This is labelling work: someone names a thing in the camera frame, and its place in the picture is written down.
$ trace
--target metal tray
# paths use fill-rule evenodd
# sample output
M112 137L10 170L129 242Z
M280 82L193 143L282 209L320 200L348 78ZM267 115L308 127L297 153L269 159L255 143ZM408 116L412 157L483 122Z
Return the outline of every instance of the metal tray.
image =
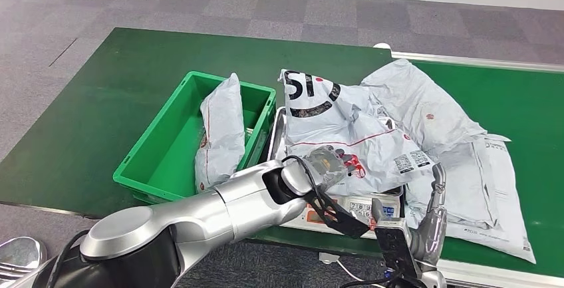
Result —
M277 108L272 126L272 134L268 145L267 160L281 160L287 156L286 153L286 108L284 106ZM393 190L384 192L390 196L401 196L404 193L403 187L397 187Z

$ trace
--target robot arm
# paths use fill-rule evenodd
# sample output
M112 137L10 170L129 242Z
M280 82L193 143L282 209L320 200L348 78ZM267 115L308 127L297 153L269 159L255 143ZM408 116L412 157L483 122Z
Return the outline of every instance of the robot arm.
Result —
M441 164L433 167L433 175L427 214L417 229L408 228L404 218L387 218L380 201L372 199L372 215L377 220L374 231L386 265L404 274L408 287L447 287L436 267L446 234L446 174Z
M53 287L173 287L211 250L285 223L307 202L329 227L360 237L368 226L314 188L319 172L312 178L306 166L271 160L235 173L212 191L113 213L65 255ZM48 261L15 286L48 287L54 264Z

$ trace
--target crumpled plastic bag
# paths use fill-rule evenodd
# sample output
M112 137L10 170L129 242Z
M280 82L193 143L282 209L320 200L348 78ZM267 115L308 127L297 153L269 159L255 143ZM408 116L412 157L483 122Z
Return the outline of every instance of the crumpled plastic bag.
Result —
M495 183L486 152L486 142L480 136L473 142L458 144L439 155L447 178L444 205L449 222L482 229L497 223ZM430 190L430 184L408 184L408 205L425 211Z
M369 89L288 70L279 80L286 93L287 153L306 156L332 146L349 170L328 194L361 196L434 180L433 161L401 129L378 119L386 113Z
M369 88L390 117L434 159L486 133L447 92L406 59L380 67L360 85Z
M494 190L490 189L490 192L494 194L497 204L498 219L496 225L483 229L448 220L446 235L488 246L536 263L521 214L519 195L515 187L513 164L504 140L506 139L501 138L501 136L489 134L484 140L486 143L485 156L480 157L480 160L488 162L492 169ZM449 183L452 182L447 173L446 198L452 196L452 187ZM408 225L417 227L425 216L425 209L406 206L405 215Z
M200 112L206 133L194 160L198 193L227 181L245 154L241 87L235 73L204 99Z

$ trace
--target green tote bin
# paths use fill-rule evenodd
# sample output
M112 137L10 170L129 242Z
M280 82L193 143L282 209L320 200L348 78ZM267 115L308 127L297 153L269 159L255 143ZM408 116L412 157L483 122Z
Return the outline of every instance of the green tote bin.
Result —
M189 72L114 172L134 197L157 204L196 194L194 156L204 137L200 104L223 77ZM245 154L237 170L256 165L274 120L275 91L241 83Z

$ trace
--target green workbench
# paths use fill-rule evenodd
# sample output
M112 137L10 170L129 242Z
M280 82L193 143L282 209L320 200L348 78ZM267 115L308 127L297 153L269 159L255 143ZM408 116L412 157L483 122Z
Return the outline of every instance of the green workbench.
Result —
M0 163L0 202L100 217L141 205L112 173L188 71L239 78L277 90L289 68L358 84L393 60L389 50L215 35L115 29ZM564 277L559 210L564 184L564 72L414 61L511 153L537 265L448 238L442 257ZM371 239L272 227L253 237L324 251L378 255Z

